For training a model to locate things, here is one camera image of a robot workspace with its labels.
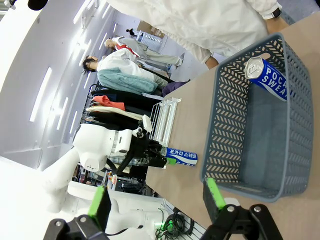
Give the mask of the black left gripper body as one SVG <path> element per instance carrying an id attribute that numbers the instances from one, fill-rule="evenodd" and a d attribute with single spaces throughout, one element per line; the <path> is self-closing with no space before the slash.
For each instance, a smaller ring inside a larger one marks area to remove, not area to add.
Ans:
<path id="1" fill-rule="evenodd" d="M 149 139 L 148 137 L 133 137 L 127 156 L 130 160 L 136 159 L 139 163 L 150 167 L 162 167 L 162 147 L 163 146 L 158 141 Z"/>

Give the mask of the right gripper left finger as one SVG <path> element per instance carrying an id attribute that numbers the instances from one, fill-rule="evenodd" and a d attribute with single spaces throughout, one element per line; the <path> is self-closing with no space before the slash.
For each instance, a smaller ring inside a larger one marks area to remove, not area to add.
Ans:
<path id="1" fill-rule="evenodd" d="M 107 240 L 105 233 L 111 211 L 111 199 L 106 187 L 99 186 L 91 202 L 88 214 L 74 217 L 67 222 L 55 218 L 48 224 L 45 240 Z"/>

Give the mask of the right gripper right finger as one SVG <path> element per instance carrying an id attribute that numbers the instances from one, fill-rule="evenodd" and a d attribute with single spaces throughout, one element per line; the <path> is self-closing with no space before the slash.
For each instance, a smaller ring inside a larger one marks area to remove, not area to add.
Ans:
<path id="1" fill-rule="evenodd" d="M 202 198 L 212 222 L 202 240 L 228 240 L 232 235 L 241 235 L 245 240 L 283 239 L 267 206 L 254 204 L 245 209 L 227 204 L 211 177 L 203 181 Z"/>

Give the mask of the person's right hand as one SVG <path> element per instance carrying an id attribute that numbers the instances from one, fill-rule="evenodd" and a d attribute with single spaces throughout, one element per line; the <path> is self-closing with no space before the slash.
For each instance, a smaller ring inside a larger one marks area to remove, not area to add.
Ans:
<path id="1" fill-rule="evenodd" d="M 205 65 L 207 66 L 207 68 L 210 70 L 216 66 L 219 65 L 219 62 L 213 57 L 210 56 L 206 61 L 205 61 Z"/>

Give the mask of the person's left hand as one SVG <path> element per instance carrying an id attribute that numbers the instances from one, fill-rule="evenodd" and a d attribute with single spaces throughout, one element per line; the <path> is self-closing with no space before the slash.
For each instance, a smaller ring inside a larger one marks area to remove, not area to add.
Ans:
<path id="1" fill-rule="evenodd" d="M 265 23 L 269 34 L 280 32 L 289 26 L 282 17 L 266 19 Z"/>

